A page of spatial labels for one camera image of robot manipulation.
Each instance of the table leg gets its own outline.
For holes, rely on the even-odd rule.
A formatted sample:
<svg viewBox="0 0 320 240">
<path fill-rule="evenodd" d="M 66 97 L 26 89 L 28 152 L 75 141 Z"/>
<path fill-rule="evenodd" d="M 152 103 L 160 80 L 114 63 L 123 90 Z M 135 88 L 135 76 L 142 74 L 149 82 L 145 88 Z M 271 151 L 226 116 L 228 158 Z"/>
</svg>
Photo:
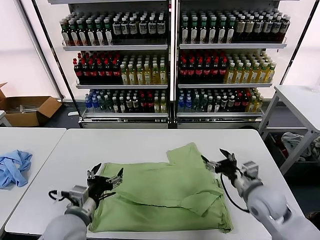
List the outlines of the table leg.
<svg viewBox="0 0 320 240">
<path fill-rule="evenodd" d="M 277 92 L 275 92 L 268 108 L 266 109 L 266 112 L 262 118 L 262 121 L 259 124 L 258 132 L 260 135 L 264 132 L 264 129 L 267 125 L 267 122 L 269 121 L 271 114 L 272 114 L 272 111 L 276 107 L 278 101 L 279 101 L 279 97 L 277 95 Z"/>
<path fill-rule="evenodd" d="M 291 168 L 291 166 L 297 161 L 303 151 L 310 145 L 310 143 L 318 136 L 319 134 L 313 130 L 309 130 L 304 137 L 302 138 L 301 142 L 295 147 L 293 152 L 288 156 L 288 158 L 284 161 L 284 163 L 280 167 L 280 172 L 282 175 Z"/>
</svg>

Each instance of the display shelf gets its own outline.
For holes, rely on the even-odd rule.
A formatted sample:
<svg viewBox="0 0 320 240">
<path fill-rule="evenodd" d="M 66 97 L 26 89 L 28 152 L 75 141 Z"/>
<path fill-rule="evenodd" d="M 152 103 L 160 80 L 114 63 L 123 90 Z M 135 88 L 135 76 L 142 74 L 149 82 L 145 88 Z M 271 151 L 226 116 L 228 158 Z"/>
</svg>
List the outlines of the display shelf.
<svg viewBox="0 0 320 240">
<path fill-rule="evenodd" d="M 215 88 L 268 88 L 272 83 L 208 83 L 208 84 L 178 84 L 180 89 L 215 89 Z"/>
<path fill-rule="evenodd" d="M 180 44 L 180 49 L 284 49 L 286 43 L 204 43 Z"/>
<path fill-rule="evenodd" d="M 178 118 L 261 118 L 262 112 L 178 112 Z"/>
<path fill-rule="evenodd" d="M 168 85 L 84 85 L 77 83 L 77 89 L 167 89 Z"/>
<path fill-rule="evenodd" d="M 56 4 L 97 4 L 119 2 L 165 2 L 166 0 L 48 0 L 52 5 Z"/>
</svg>

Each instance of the bottle label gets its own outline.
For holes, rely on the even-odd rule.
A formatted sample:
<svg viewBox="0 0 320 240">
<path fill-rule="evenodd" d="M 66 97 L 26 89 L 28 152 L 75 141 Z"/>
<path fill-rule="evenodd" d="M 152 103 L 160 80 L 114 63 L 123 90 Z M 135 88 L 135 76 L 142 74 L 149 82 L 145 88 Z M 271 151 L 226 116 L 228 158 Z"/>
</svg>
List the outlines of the bottle label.
<svg viewBox="0 0 320 240">
<path fill-rule="evenodd" d="M 105 76 L 106 75 L 106 72 L 105 71 L 98 71 L 98 74 L 99 74 L 99 76 Z"/>
<path fill-rule="evenodd" d="M 218 112 L 218 111 L 219 111 L 219 108 L 220 108 L 220 105 L 215 105 L 215 106 L 214 106 L 214 112 L 215 112 L 215 113 Z"/>
<path fill-rule="evenodd" d="M 232 41 L 232 37 L 234 36 L 234 31 L 233 29 L 228 30 L 228 35 L 226 36 L 226 43 L 230 44 Z"/>
<path fill-rule="evenodd" d="M 252 30 L 254 29 L 254 25 L 255 25 L 254 22 L 246 22 L 246 23 L 245 23 L 245 27 L 244 27 L 244 31 L 245 31 L 246 33 L 251 33 Z"/>
<path fill-rule="evenodd" d="M 158 31 L 158 34 L 165 34 L 166 32 L 166 25 L 165 23 L 157 23 L 157 31 Z"/>
<path fill-rule="evenodd" d="M 128 85 L 128 78 L 126 74 L 122 74 L 122 81 L 123 81 L 123 85 Z"/>
<path fill-rule="evenodd" d="M 209 32 L 209 43 L 210 44 L 214 43 L 215 35 L 216 35 L 216 30 L 215 29 L 211 29 L 210 32 Z"/>
<path fill-rule="evenodd" d="M 274 34 L 277 34 L 280 30 L 280 26 L 281 26 L 281 22 L 274 22 L 272 29 L 271 29 L 271 32 Z"/>
<path fill-rule="evenodd" d="M 121 35 L 120 24 L 112 24 L 114 35 Z"/>
<path fill-rule="evenodd" d="M 223 43 L 224 37 L 225 37 L 225 30 L 224 29 L 220 29 L 219 30 L 219 36 L 218 36 L 218 44 L 222 44 Z"/>
<path fill-rule="evenodd" d="M 166 83 L 166 74 L 164 72 L 160 73 L 161 84 Z"/>
<path fill-rule="evenodd" d="M 85 33 L 81 31 L 81 32 L 79 32 L 79 36 L 80 36 L 82 45 L 83 45 L 83 46 L 88 46 Z"/>
<path fill-rule="evenodd" d="M 155 22 L 149 22 L 149 33 L 156 34 L 157 33 L 157 24 Z"/>
<path fill-rule="evenodd" d="M 195 70 L 195 74 L 196 74 L 196 75 L 201 75 L 201 74 L 202 74 L 202 69 L 201 69 L 201 70 L 196 69 L 196 70 Z"/>
<path fill-rule="evenodd" d="M 210 105 L 208 105 L 208 110 L 207 110 L 207 112 L 208 112 L 208 113 L 211 113 L 211 110 L 212 110 L 212 105 L 210 104 Z"/>
<path fill-rule="evenodd" d="M 256 83 L 257 74 L 258 74 L 257 72 L 253 72 L 252 73 L 252 76 L 251 76 L 251 79 L 250 79 L 250 83 L 251 84 Z"/>
<path fill-rule="evenodd" d="M 135 84 L 135 75 L 129 74 L 130 84 Z"/>
<path fill-rule="evenodd" d="M 129 24 L 128 23 L 121 24 L 121 31 L 122 31 L 122 34 L 124 35 L 129 34 Z"/>
<path fill-rule="evenodd" d="M 206 34 L 207 34 L 207 30 L 202 29 L 202 30 L 200 31 L 200 44 L 204 44 L 204 43 L 205 43 Z"/>
<path fill-rule="evenodd" d="M 209 75 L 209 73 L 210 73 L 210 70 L 203 70 L 203 75 L 206 75 L 206 76 L 208 76 Z"/>
<path fill-rule="evenodd" d="M 242 79 L 242 84 L 247 84 L 248 82 L 248 77 L 249 77 L 249 72 L 245 71 L 243 73 L 243 79 Z"/>
<path fill-rule="evenodd" d="M 137 74 L 137 77 L 138 77 L 138 83 L 139 83 L 139 85 L 142 85 L 142 84 L 143 84 L 142 74 L 141 74 L 141 73 L 138 73 L 138 74 Z"/>
<path fill-rule="evenodd" d="M 219 69 L 219 74 L 220 75 L 226 75 L 227 70 L 225 69 Z"/>
<path fill-rule="evenodd" d="M 262 30 L 262 31 L 263 31 L 264 33 L 266 33 L 266 34 L 270 33 L 271 28 L 272 28 L 272 25 L 273 25 L 272 22 L 266 22 L 266 23 L 263 25 L 263 30 Z"/>
<path fill-rule="evenodd" d="M 139 23 L 139 31 L 140 31 L 140 34 L 147 34 L 148 33 L 147 24 Z"/>
<path fill-rule="evenodd" d="M 159 105 L 154 105 L 154 112 L 159 113 Z"/>
<path fill-rule="evenodd" d="M 138 33 L 137 25 L 135 23 L 129 23 L 130 34 L 135 35 Z"/>
<path fill-rule="evenodd" d="M 182 44 L 186 44 L 188 41 L 188 30 L 183 29 L 182 30 Z"/>
<path fill-rule="evenodd" d="M 114 109 L 114 112 L 117 114 L 119 113 L 119 109 L 118 109 L 118 106 L 117 105 L 114 105 L 113 106 L 113 109 Z"/>
<path fill-rule="evenodd" d="M 180 70 L 180 75 L 183 75 L 183 76 L 187 75 L 187 70 Z"/>
<path fill-rule="evenodd" d="M 112 41 L 112 34 L 110 31 L 106 31 L 105 32 L 105 35 L 106 35 L 106 40 L 108 42 L 108 45 L 112 45 L 113 44 L 113 41 Z"/>
<path fill-rule="evenodd" d="M 166 105 L 161 105 L 161 112 L 163 114 L 167 112 Z"/>
<path fill-rule="evenodd" d="M 98 37 L 99 45 L 102 46 L 104 44 L 104 36 L 101 31 L 97 31 L 96 35 Z"/>
<path fill-rule="evenodd" d="M 191 30 L 191 44 L 195 44 L 196 43 L 196 39 L 197 39 L 197 30 L 196 29 L 192 29 Z"/>
<path fill-rule="evenodd" d="M 234 73 L 233 72 L 229 72 L 228 76 L 226 77 L 226 83 L 230 84 L 233 77 L 234 77 Z"/>
<path fill-rule="evenodd" d="M 261 31 L 262 31 L 262 25 L 263 25 L 263 22 L 255 22 L 255 26 L 254 26 L 254 29 L 253 29 L 253 31 L 255 32 L 255 33 L 261 33 Z"/>
<path fill-rule="evenodd" d="M 236 73 L 236 75 L 235 75 L 235 80 L 234 80 L 234 83 L 235 83 L 235 84 L 240 83 L 241 75 L 242 75 L 242 72 L 237 72 L 237 73 Z"/>
<path fill-rule="evenodd" d="M 251 105 L 249 106 L 249 108 L 248 108 L 248 112 L 251 113 L 251 112 L 253 111 L 253 109 L 254 109 L 254 106 L 255 106 L 254 104 L 251 104 Z"/>
<path fill-rule="evenodd" d="M 265 76 L 266 76 L 266 73 L 265 72 L 261 72 L 260 76 L 259 76 L 258 83 L 262 84 L 264 82 Z"/>
<path fill-rule="evenodd" d="M 126 112 L 126 107 L 125 105 L 120 105 L 121 112 L 124 114 Z"/>
<path fill-rule="evenodd" d="M 144 74 L 145 84 L 150 85 L 150 75 Z"/>
<path fill-rule="evenodd" d="M 193 76 L 195 74 L 195 70 L 188 70 L 187 71 L 188 76 Z"/>
<path fill-rule="evenodd" d="M 279 32 L 282 33 L 282 34 L 285 34 L 287 32 L 287 30 L 288 30 L 288 27 L 289 27 L 289 23 L 288 22 L 283 22 L 281 24 Z"/>
<path fill-rule="evenodd" d="M 71 37 L 73 39 L 74 45 L 80 46 L 80 41 L 79 41 L 78 36 L 75 32 L 71 33 Z"/>
<path fill-rule="evenodd" d="M 243 33 L 244 30 L 245 30 L 245 25 L 246 25 L 246 22 L 244 22 L 244 21 L 239 21 L 239 22 L 236 24 L 236 32 L 237 32 L 237 33 Z"/>
<path fill-rule="evenodd" d="M 88 31 L 88 36 L 89 36 L 89 39 L 90 39 L 90 43 L 92 46 L 95 45 L 95 35 L 92 31 Z"/>
</svg>

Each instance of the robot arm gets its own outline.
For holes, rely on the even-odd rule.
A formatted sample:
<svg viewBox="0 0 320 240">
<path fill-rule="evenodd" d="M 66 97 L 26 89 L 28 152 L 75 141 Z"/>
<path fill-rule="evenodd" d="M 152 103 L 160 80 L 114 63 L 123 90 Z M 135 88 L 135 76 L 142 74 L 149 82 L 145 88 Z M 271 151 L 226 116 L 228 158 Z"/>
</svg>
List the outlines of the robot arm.
<svg viewBox="0 0 320 240">
<path fill-rule="evenodd" d="M 202 156 L 207 168 L 230 179 L 245 201 L 247 211 L 262 223 L 272 240 L 320 240 L 320 231 L 309 220 L 291 209 L 282 193 L 263 185 L 258 178 L 257 164 L 246 162 L 240 170 L 234 154 L 223 149 L 220 151 L 226 157 L 220 162 L 210 162 Z"/>
</svg>

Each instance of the black cable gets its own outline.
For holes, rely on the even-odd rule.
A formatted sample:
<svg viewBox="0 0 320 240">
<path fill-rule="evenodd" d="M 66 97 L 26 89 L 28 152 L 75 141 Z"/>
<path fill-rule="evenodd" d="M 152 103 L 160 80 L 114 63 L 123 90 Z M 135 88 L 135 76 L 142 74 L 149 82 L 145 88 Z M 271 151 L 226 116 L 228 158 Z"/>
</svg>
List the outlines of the black cable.
<svg viewBox="0 0 320 240">
<path fill-rule="evenodd" d="M 245 213 L 250 213 L 250 211 L 248 209 L 243 209 L 241 207 L 239 207 L 232 199 L 231 197 L 229 196 L 229 193 L 227 192 L 227 189 L 226 189 L 226 186 L 225 186 L 225 183 L 224 183 L 224 180 L 222 178 L 222 174 L 220 175 L 220 179 L 221 179 L 221 183 L 222 183 L 222 187 L 225 191 L 225 194 L 226 196 L 228 197 L 228 199 L 230 200 L 230 202 L 238 209 L 240 209 L 241 211 L 244 211 Z"/>
</svg>

